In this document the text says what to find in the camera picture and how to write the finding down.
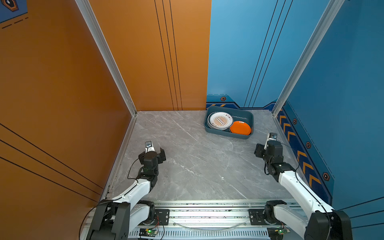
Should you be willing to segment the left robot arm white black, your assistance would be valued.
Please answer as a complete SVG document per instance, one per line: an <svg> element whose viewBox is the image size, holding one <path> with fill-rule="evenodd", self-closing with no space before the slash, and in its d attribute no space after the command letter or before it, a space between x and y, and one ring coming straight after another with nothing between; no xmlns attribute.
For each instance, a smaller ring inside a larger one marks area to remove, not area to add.
<svg viewBox="0 0 384 240"><path fill-rule="evenodd" d="M102 200L94 207L95 213L87 240L126 240L128 234L143 222L155 219L155 205L144 201L158 181L159 165L167 160L164 149L157 153L149 141L139 154L142 168L133 184L111 200Z"/></svg>

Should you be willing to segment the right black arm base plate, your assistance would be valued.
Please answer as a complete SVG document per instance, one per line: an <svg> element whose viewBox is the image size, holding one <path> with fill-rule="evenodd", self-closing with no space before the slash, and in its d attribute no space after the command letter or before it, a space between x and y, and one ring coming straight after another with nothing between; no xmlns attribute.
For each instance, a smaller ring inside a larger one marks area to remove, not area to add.
<svg viewBox="0 0 384 240"><path fill-rule="evenodd" d="M266 211L265 209L249 209L249 218L252 226L255 225L268 225L277 226L284 225L281 221L277 220L275 216Z"/></svg>

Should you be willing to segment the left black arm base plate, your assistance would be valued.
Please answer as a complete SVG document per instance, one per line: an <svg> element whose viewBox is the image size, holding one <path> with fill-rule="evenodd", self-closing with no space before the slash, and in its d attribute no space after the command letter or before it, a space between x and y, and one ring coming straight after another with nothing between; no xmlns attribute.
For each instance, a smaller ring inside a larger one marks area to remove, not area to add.
<svg viewBox="0 0 384 240"><path fill-rule="evenodd" d="M169 224L170 210L169 209L155 209L150 210L149 217L145 221L146 225L157 225L161 222L164 226Z"/></svg>

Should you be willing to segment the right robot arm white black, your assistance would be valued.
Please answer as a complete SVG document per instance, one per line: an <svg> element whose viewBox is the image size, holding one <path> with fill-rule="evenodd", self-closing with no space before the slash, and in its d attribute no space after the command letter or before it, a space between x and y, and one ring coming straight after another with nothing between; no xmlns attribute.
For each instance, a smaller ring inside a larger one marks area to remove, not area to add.
<svg viewBox="0 0 384 240"><path fill-rule="evenodd" d="M344 211L336 211L324 202L299 177L296 169L284 162L283 146L269 139L266 144L257 144L254 152L261 158L267 174L283 186L300 205L305 216L290 209L281 200L268 201L265 205L265 221L269 224L287 224L304 240L351 240L351 220Z"/></svg>

